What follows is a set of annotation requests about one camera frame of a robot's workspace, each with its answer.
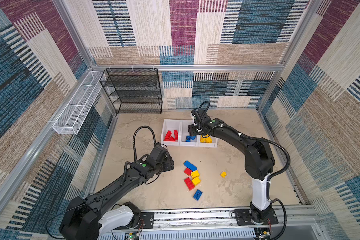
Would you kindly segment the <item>blue brick bottom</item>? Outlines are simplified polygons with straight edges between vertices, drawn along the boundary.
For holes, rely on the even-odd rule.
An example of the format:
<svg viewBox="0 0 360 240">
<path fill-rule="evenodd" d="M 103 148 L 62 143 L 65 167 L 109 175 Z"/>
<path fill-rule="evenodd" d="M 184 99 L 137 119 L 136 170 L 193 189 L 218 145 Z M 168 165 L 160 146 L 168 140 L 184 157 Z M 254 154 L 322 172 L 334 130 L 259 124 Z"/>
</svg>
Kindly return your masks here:
<svg viewBox="0 0 360 240">
<path fill-rule="evenodd" d="M 193 195 L 193 198 L 196 200 L 196 201 L 199 201 L 201 196 L 202 196 L 203 192 L 200 191 L 200 190 L 196 190 L 195 194 Z"/>
</svg>

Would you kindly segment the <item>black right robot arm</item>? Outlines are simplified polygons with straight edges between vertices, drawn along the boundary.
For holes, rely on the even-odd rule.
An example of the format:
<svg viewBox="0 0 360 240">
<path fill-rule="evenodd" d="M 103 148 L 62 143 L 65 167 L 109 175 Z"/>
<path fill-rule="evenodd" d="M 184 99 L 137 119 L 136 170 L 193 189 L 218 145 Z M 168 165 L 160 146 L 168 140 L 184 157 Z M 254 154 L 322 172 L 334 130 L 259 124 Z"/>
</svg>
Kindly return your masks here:
<svg viewBox="0 0 360 240">
<path fill-rule="evenodd" d="M 271 140 L 248 136 L 218 118 L 211 119 L 207 114 L 209 107 L 210 102 L 205 101 L 199 108 L 191 111 L 194 123 L 188 126 L 188 132 L 191 136 L 212 136 L 221 139 L 245 156 L 245 171 L 253 180 L 250 216 L 254 224 L 262 224 L 273 210 L 272 203 L 277 201 L 270 199 L 271 179 L 290 167 L 290 154 L 284 147 Z M 279 148 L 286 156 L 284 167 L 277 172 L 273 172 L 276 162 L 270 145 Z"/>
</svg>

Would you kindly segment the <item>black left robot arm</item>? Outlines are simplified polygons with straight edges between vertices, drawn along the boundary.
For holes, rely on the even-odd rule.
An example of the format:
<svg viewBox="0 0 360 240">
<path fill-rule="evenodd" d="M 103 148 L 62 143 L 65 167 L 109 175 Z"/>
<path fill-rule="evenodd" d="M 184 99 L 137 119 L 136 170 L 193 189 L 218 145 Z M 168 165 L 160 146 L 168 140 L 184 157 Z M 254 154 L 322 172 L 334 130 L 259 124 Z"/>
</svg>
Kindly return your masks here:
<svg viewBox="0 0 360 240">
<path fill-rule="evenodd" d="M 140 210 L 131 202 L 115 210 L 111 207 L 131 190 L 140 185 L 149 185 L 158 177 L 174 169 L 174 161 L 167 148 L 156 138 L 150 154 L 132 162 L 125 162 L 123 174 L 100 191 L 85 199 L 76 197 L 70 201 L 59 226 L 62 240 L 96 240 L 102 234 L 115 228 L 135 226 L 140 222 Z"/>
</svg>

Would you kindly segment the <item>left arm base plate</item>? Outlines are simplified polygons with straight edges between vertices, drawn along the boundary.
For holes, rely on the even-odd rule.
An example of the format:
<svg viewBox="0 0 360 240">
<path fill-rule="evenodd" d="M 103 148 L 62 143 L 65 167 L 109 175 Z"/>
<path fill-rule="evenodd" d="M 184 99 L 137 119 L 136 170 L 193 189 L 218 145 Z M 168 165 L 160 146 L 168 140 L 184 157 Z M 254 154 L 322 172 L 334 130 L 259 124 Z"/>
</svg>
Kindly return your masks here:
<svg viewBox="0 0 360 240">
<path fill-rule="evenodd" d="M 154 212 L 140 212 L 134 214 L 128 227 L 131 229 L 152 229 L 154 226 L 155 213 Z"/>
</svg>

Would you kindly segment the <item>aluminium front rail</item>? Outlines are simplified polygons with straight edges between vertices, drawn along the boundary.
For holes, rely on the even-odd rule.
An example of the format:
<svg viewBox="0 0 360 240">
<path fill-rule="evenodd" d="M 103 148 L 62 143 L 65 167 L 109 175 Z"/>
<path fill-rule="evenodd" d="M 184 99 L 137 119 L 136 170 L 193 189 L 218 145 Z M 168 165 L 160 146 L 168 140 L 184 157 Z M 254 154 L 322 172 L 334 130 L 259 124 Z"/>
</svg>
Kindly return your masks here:
<svg viewBox="0 0 360 240">
<path fill-rule="evenodd" d="M 237 208 L 201 208 L 201 209 L 172 209 L 172 210 L 148 210 L 140 212 L 154 212 L 155 220 L 152 229 L 141 229 L 149 231 L 187 231 L 187 230 L 206 230 L 217 231 L 220 229 L 250 230 L 250 232 L 261 232 L 262 230 L 271 231 L 272 234 L 278 233 L 283 226 L 297 227 L 315 225 L 320 221 L 316 210 L 312 206 L 274 206 L 274 211 L 279 220 L 279 224 L 271 225 L 252 225 L 238 226 L 237 221 L 232 217 Z M 121 232 L 123 230 L 137 231 L 128 226 L 115 228 L 112 231 Z"/>
</svg>

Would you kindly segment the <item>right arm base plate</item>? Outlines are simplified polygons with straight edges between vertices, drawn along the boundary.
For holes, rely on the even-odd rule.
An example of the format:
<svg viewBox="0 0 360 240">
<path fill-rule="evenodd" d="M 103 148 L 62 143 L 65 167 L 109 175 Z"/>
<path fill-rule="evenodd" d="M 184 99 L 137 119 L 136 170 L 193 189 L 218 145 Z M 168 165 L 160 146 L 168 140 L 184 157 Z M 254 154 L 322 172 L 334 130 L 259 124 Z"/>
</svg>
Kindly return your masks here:
<svg viewBox="0 0 360 240">
<path fill-rule="evenodd" d="M 248 208 L 236 209 L 233 211 L 232 217 L 237 221 L 238 226 L 279 224 L 277 215 L 272 207 L 263 211 Z"/>
</svg>

